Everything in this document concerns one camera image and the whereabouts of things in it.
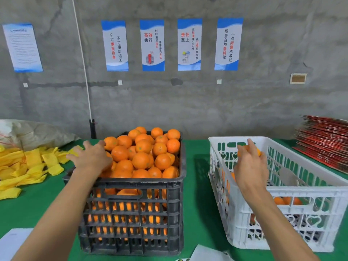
black plastic crate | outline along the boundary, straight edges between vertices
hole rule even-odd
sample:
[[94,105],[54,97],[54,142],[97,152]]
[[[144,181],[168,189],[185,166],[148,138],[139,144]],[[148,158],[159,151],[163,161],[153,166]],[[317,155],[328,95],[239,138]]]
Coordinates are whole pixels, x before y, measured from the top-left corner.
[[[140,182],[98,178],[87,198],[78,229],[81,248],[88,253],[107,255],[180,254],[184,247],[183,180],[186,176],[182,138],[178,157],[180,176],[176,179],[141,179]],[[72,171],[63,177],[65,184]],[[108,195],[105,189],[110,188],[136,189],[139,194]]]

gray concrete wall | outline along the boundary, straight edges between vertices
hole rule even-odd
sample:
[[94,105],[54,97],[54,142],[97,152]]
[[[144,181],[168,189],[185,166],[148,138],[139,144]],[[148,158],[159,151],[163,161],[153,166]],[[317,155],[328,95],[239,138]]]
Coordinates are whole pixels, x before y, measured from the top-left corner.
[[[288,138],[300,114],[348,118],[348,0],[76,0],[76,9],[98,137],[160,126],[186,138]],[[236,72],[214,71],[220,17],[244,17]],[[142,72],[139,20],[161,18],[166,71]],[[177,71],[178,18],[203,18],[201,71]],[[106,71],[100,21],[117,19],[129,72]],[[13,22],[33,24],[44,72],[15,74],[0,31],[0,118],[89,137],[72,0],[0,0],[0,24]],[[307,84],[289,85],[294,72],[308,73]]]

red cardboard stack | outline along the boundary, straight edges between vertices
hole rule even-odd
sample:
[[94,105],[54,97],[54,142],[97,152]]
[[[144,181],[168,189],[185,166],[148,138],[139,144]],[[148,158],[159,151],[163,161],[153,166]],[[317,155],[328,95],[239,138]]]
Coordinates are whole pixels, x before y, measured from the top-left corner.
[[294,149],[328,167],[348,174],[348,121],[303,115]]

forearm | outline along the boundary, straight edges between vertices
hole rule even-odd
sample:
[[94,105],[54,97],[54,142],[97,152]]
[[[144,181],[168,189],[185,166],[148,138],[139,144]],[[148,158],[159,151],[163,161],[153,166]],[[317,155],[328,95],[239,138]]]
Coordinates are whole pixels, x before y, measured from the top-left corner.
[[12,261],[67,260],[92,185],[74,172]]
[[275,260],[319,260],[276,206],[272,195],[266,189],[255,194],[248,204],[255,213]]

wall outlet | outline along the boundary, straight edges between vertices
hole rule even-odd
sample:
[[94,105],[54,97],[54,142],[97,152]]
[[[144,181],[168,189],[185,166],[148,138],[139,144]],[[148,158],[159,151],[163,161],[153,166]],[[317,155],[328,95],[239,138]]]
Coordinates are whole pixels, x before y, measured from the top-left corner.
[[305,84],[307,73],[292,73],[290,76],[290,84]]

